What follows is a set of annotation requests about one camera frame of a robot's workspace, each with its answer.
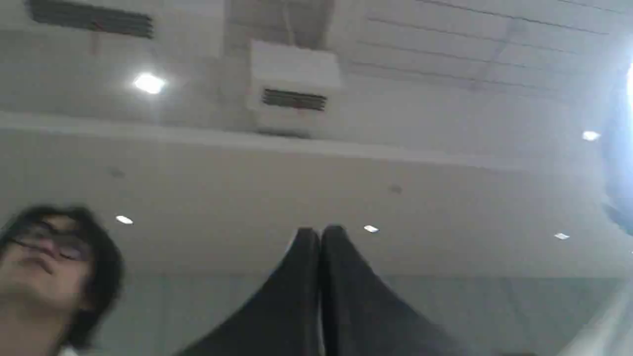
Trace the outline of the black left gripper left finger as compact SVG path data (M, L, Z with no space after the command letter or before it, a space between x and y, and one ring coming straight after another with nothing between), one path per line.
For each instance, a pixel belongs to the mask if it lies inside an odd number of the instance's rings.
M299 228L260 289L179 355L319 355L318 263L318 234L312 228Z

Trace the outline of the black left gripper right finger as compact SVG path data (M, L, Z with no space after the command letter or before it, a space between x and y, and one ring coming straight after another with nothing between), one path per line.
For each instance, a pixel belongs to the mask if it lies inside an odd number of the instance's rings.
M468 356L470 350L385 284L345 228L321 235L321 322L328 356Z

